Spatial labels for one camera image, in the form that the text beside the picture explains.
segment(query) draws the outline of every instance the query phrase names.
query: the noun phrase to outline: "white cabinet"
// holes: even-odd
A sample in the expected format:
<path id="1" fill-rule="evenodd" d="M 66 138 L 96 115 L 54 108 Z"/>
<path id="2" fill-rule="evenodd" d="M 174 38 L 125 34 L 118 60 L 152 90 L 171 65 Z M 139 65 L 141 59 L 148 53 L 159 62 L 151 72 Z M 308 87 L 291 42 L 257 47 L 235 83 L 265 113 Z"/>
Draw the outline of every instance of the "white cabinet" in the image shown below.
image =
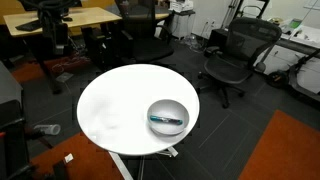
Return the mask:
<path id="1" fill-rule="evenodd" d="M 175 14 L 171 25 L 169 26 L 172 35 L 181 39 L 191 34 L 195 14 L 191 15 L 179 15 Z"/>

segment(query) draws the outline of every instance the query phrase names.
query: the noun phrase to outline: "table leg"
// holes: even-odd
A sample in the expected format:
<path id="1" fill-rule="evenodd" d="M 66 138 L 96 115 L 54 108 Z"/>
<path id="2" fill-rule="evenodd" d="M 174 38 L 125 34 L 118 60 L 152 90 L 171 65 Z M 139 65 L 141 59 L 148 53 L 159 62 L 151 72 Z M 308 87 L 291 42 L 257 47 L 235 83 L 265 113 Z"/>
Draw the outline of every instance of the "table leg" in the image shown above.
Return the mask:
<path id="1" fill-rule="evenodd" d="M 138 180 L 143 180 L 144 161 L 145 161 L 145 156 L 141 156 L 139 173 L 138 173 Z"/>

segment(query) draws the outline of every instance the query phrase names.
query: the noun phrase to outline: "chair backrest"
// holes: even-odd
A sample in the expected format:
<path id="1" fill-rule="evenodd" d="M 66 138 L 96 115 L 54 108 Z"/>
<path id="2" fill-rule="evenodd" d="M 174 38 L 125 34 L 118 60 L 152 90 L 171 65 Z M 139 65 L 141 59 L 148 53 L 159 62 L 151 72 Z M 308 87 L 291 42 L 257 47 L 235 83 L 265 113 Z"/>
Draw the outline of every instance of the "chair backrest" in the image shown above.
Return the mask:
<path id="1" fill-rule="evenodd" d="M 115 0 L 124 29 L 134 38 L 153 37 L 155 33 L 155 0 Z"/>
<path id="2" fill-rule="evenodd" d="M 257 57 L 274 45 L 281 37 L 281 29 L 267 21 L 254 18 L 237 18 L 230 23 L 224 52 L 252 68 Z"/>

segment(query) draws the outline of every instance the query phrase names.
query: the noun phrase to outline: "wooden desk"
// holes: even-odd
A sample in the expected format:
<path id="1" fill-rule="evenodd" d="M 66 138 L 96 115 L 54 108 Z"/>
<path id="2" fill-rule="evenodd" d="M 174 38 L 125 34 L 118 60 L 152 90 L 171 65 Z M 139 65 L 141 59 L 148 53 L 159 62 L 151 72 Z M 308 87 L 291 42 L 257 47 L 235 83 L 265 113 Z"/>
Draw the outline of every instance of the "wooden desk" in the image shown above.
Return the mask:
<path id="1" fill-rule="evenodd" d="M 42 28 L 37 29 L 32 32 L 19 31 L 15 28 L 18 25 L 21 25 L 21 24 L 38 19 L 35 12 L 6 15 L 3 17 L 5 19 L 5 22 L 7 24 L 8 29 L 10 31 L 10 34 L 13 37 L 29 36 L 29 35 L 34 35 L 34 34 L 40 34 L 42 32 Z M 108 11 L 105 11 L 99 7 L 72 8 L 72 9 L 70 9 L 69 17 L 71 17 L 73 19 L 73 21 L 71 21 L 71 22 L 65 22 L 66 24 L 68 24 L 69 28 L 86 26 L 86 25 L 93 25 L 93 24 L 101 24 L 101 23 L 121 20 L 121 17 L 119 17 L 115 14 L 112 14 Z"/>

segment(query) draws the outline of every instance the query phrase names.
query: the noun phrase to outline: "floor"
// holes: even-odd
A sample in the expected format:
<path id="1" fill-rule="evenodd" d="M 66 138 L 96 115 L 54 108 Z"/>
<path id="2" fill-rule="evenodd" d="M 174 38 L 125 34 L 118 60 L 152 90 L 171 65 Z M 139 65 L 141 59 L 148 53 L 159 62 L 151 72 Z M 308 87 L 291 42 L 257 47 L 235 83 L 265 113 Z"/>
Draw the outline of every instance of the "floor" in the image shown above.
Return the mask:
<path id="1" fill-rule="evenodd" d="M 178 42 L 173 42 L 172 46 L 174 55 L 161 62 L 175 65 L 192 84 L 202 83 L 197 74 L 203 70 L 206 58 Z M 47 137 L 53 145 L 80 131 L 77 101 L 84 88 L 101 74 L 93 65 L 72 73 L 71 79 L 61 83 L 63 93 L 59 95 L 51 94 L 44 78 L 22 84 L 29 125 L 61 125 L 58 136 Z M 179 155 L 176 158 L 157 154 L 147 156 L 144 179 L 237 179 L 276 109 L 320 130 L 320 109 L 316 109 L 316 105 L 310 105 L 304 98 L 294 98 L 285 90 L 270 87 L 262 75 L 255 74 L 241 87 L 247 94 L 239 98 L 230 92 L 229 109 L 221 107 L 220 97 L 213 90 L 201 93 L 198 122 L 184 141 L 175 146 Z M 37 141 L 28 143 L 31 157 L 46 150 Z M 135 179 L 140 158 L 121 158 Z"/>

